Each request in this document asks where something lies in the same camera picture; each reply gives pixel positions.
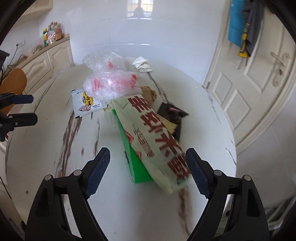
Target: food wrapper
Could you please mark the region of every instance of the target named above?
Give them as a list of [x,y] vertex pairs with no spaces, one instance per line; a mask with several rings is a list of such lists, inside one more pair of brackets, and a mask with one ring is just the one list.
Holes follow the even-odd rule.
[[110,104],[153,180],[167,193],[184,188],[190,175],[185,153],[142,95]]
[[73,90],[72,101],[75,117],[83,117],[92,112],[103,109],[101,102],[88,96],[84,90]]

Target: door frame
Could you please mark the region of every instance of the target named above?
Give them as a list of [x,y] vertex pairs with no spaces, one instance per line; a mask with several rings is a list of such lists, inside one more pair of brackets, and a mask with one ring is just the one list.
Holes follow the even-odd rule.
[[[203,87],[205,89],[207,89],[210,83],[210,79],[213,75],[214,68],[217,64],[218,56],[221,52],[223,40],[227,32],[226,30],[228,27],[227,23],[229,19],[229,6],[230,6],[230,0],[225,0],[225,5],[222,13],[222,18],[221,18],[221,30],[220,30],[218,42],[217,42],[215,53],[211,62],[211,66],[209,68],[205,82],[203,84]],[[288,100],[290,99],[291,95],[293,94],[295,87],[296,87],[296,61],[294,58],[290,74],[277,100],[275,101],[273,106],[270,108],[270,110],[267,112],[267,114],[258,123],[258,125],[236,146],[237,155],[239,155],[244,150],[246,150],[275,121],[275,119],[282,112]]]

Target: round white table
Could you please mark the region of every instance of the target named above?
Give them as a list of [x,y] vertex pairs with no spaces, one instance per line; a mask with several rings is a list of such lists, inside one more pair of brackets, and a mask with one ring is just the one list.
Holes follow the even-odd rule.
[[[135,71],[141,86],[157,92],[146,73],[134,70],[134,58],[125,58],[128,71]],[[236,173],[236,150],[228,121],[208,92],[185,73],[158,61],[150,61],[152,77],[164,89],[168,100],[190,115],[183,118],[180,145],[193,147],[213,169],[228,176]],[[35,112],[38,123],[16,128],[7,147],[7,182],[13,202],[27,222],[39,185],[47,174],[69,175],[82,169],[96,153],[107,147],[110,164],[97,192],[88,200],[100,227],[111,240],[186,240],[197,224],[207,199],[193,181],[172,195],[155,183],[134,184],[128,170],[116,123],[100,110],[78,120],[74,118],[71,91],[82,89],[92,71],[79,65],[58,75],[34,94],[34,102],[21,112]],[[153,109],[158,110],[158,96]],[[72,233],[79,235],[69,200],[65,198]]]

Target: blue cloth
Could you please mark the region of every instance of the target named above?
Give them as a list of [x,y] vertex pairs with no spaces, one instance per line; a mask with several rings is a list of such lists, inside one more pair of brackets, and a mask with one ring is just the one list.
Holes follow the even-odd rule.
[[245,18],[242,14],[245,0],[232,0],[230,4],[230,21],[228,40],[237,46],[242,46]]

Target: screw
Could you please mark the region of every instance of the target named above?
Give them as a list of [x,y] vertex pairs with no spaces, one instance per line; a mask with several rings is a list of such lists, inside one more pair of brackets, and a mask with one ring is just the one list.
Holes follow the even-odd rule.
[[46,176],[44,177],[44,180],[49,181],[51,178],[52,178],[51,175],[46,175]]
[[251,177],[249,175],[245,175],[244,176],[244,179],[247,180],[247,181],[250,181],[251,180]]
[[215,170],[215,171],[214,171],[214,174],[215,174],[216,176],[222,176],[222,172],[221,172],[220,170]]
[[74,176],[79,176],[82,173],[81,170],[76,170],[74,171]]

